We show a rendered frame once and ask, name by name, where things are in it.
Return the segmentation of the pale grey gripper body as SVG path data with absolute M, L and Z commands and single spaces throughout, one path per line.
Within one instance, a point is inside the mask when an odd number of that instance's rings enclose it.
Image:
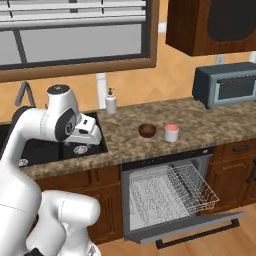
M 66 139 L 66 142 L 99 145 L 101 140 L 101 131 L 99 127 L 95 125 L 90 133 L 83 129 L 75 129 L 74 132 Z

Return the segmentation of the brown bowl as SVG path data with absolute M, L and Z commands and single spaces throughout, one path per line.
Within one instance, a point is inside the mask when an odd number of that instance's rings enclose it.
M 155 135 L 157 128 L 150 123 L 143 123 L 138 127 L 139 134 L 144 138 L 151 138 Z

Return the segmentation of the white cup with pink inside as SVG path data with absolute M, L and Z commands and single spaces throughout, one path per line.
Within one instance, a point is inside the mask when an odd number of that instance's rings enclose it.
M 178 139 L 179 128 L 176 124 L 167 124 L 164 129 L 164 139 L 175 142 Z

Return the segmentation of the grey dishwasher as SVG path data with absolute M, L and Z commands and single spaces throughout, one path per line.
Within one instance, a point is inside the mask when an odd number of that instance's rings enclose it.
M 219 198 L 205 180 L 207 147 L 121 166 L 124 238 L 159 249 L 240 225 L 244 212 L 202 216 Z

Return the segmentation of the grey dishwasher door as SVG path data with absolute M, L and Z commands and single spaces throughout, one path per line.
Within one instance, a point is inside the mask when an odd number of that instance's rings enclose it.
M 123 235 L 125 241 L 129 240 L 138 244 L 148 244 L 156 242 L 157 240 L 163 240 L 168 236 L 195 231 L 211 225 L 220 224 L 225 221 L 230 221 L 231 223 L 232 219 L 239 220 L 245 215 L 245 212 L 235 212 L 217 215 L 189 216 L 131 231 L 130 216 L 128 214 L 124 214 Z

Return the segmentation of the brown cupboard door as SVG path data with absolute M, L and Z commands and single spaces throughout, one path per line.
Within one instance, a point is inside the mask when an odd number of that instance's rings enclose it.
M 207 183 L 219 201 L 208 214 L 224 212 L 239 207 L 246 194 L 252 168 L 256 171 L 256 157 L 249 156 L 230 161 L 211 163 L 207 173 Z

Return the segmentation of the white soap dispenser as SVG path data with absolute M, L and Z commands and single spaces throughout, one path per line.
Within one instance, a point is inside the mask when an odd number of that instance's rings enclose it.
M 117 105 L 116 105 L 116 96 L 115 96 L 112 88 L 108 89 L 108 92 L 105 97 L 105 102 L 106 102 L 107 113 L 114 114 L 116 112 Z

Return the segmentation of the black sink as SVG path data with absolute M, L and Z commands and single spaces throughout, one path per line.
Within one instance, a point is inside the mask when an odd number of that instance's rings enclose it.
M 76 114 L 71 108 L 60 114 L 51 114 L 43 109 L 22 107 L 13 115 L 0 152 L 0 167 L 19 169 L 62 160 L 66 158 L 66 155 L 61 153 L 62 143 L 71 144 L 68 153 L 72 157 L 84 156 L 86 151 L 72 153 L 71 150 L 77 147 L 98 147 L 104 141 L 103 136 L 99 145 L 66 142 L 66 139 L 75 129 L 90 133 L 97 125 L 96 120 L 97 117 Z

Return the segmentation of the brown cupboard front under sink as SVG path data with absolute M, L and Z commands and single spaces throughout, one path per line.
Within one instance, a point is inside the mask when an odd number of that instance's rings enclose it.
M 37 179 L 41 190 L 57 189 L 96 198 L 101 205 L 98 221 L 88 228 L 96 244 L 123 237 L 122 198 L 119 166 L 108 166 Z

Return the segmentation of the dark grey tap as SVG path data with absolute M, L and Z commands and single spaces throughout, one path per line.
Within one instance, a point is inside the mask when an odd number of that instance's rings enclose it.
M 23 97 L 24 97 L 25 94 L 28 95 L 28 99 L 29 99 L 30 105 L 32 107 L 35 107 L 36 104 L 35 104 L 35 100 L 34 100 L 34 97 L 33 97 L 33 93 L 32 93 L 31 87 L 30 87 L 30 85 L 29 85 L 29 83 L 27 81 L 23 81 L 21 83 L 21 86 L 19 88 L 18 94 L 16 96 L 15 105 L 16 106 L 20 106 L 21 105 L 21 102 L 22 102 Z

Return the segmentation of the window with blinds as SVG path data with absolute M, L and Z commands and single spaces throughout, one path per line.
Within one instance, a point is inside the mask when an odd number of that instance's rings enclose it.
M 0 0 L 0 82 L 151 68 L 159 0 Z

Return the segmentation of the brown drawer front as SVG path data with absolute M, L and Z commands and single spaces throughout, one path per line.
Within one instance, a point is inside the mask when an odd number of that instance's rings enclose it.
M 241 147 L 244 147 L 246 144 L 249 144 L 251 146 L 250 150 L 236 152 L 236 153 L 233 152 L 234 147 L 241 148 Z M 256 139 L 237 141 L 237 142 L 216 146 L 214 149 L 213 161 L 214 162 L 227 161 L 235 158 L 245 157 L 255 153 L 256 153 Z

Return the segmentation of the dark grey toaster oven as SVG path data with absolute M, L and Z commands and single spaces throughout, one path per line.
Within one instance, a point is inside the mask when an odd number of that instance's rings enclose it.
M 256 101 L 256 64 L 242 62 L 197 67 L 192 96 L 206 109 Z

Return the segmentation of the tall white wall plate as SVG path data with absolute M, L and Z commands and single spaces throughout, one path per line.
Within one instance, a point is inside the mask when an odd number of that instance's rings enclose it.
M 106 108 L 105 96 L 107 93 L 107 80 L 105 73 L 96 74 L 96 86 L 98 95 L 98 106 L 100 109 Z

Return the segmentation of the brown wall cupboard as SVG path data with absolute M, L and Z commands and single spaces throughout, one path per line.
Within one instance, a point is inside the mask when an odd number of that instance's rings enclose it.
M 169 0 L 166 43 L 189 56 L 256 50 L 256 0 Z

